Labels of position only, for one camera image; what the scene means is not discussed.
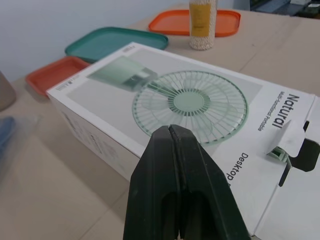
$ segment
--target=yellow label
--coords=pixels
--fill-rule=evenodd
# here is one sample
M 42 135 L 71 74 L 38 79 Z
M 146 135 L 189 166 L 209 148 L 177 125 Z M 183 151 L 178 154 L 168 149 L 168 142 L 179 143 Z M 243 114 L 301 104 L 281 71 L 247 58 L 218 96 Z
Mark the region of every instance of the yellow label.
M 191 36 L 208 37 L 210 31 L 211 4 L 190 3 Z

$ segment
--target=white wall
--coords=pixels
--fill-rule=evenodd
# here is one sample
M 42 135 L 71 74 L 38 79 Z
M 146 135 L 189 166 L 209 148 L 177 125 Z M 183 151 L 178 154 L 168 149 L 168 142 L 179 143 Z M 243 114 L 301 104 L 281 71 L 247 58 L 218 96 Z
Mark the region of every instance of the white wall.
M 179 0 L 1 0 L 0 71 L 16 80 L 62 58 L 86 33 L 124 27 Z

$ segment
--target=bottle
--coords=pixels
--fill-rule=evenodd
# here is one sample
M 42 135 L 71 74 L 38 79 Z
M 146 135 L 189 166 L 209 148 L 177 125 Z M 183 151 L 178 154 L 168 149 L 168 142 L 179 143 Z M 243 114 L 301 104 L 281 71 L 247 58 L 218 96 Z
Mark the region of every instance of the bottle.
M 196 50 L 213 47 L 216 34 L 217 0 L 190 0 L 190 42 Z
M 0 71 L 0 111 L 6 109 L 16 100 L 16 92 Z

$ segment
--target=cardboard packaging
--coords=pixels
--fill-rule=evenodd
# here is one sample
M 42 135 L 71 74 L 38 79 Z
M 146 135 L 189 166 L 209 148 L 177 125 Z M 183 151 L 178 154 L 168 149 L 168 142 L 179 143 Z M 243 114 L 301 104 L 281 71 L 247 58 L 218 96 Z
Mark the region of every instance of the cardboard packaging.
M 224 171 L 252 236 L 320 234 L 317 96 L 136 43 L 47 93 L 74 136 L 128 181 L 152 132 L 177 124 Z

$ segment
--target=orange lid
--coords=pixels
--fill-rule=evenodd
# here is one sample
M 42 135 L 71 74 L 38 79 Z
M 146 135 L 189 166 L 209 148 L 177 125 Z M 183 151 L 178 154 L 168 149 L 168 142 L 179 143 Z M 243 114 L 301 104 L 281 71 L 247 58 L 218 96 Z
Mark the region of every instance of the orange lid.
M 216 15 L 215 36 L 226 37 L 236 34 L 241 15 L 230 10 L 218 10 Z M 160 13 L 150 24 L 151 32 L 168 35 L 190 35 L 189 10 L 171 10 Z
M 46 91 L 65 79 L 75 75 L 90 63 L 74 56 L 66 56 L 50 63 L 26 76 L 25 81 L 40 95 L 47 96 Z

